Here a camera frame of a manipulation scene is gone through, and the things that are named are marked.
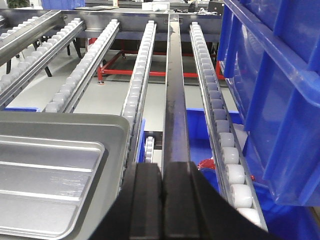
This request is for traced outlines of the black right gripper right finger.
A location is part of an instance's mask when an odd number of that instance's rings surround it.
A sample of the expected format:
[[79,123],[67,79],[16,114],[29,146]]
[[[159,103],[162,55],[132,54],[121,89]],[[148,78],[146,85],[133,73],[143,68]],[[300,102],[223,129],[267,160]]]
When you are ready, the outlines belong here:
[[163,187],[166,240],[275,239],[225,201],[193,162],[170,162]]

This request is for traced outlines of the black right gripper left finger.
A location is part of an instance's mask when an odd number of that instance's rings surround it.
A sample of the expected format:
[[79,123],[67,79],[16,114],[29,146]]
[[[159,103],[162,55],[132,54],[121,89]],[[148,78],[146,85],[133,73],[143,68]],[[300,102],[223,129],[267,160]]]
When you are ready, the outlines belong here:
[[162,180],[155,163],[133,163],[122,189],[92,234],[94,240],[159,240]]

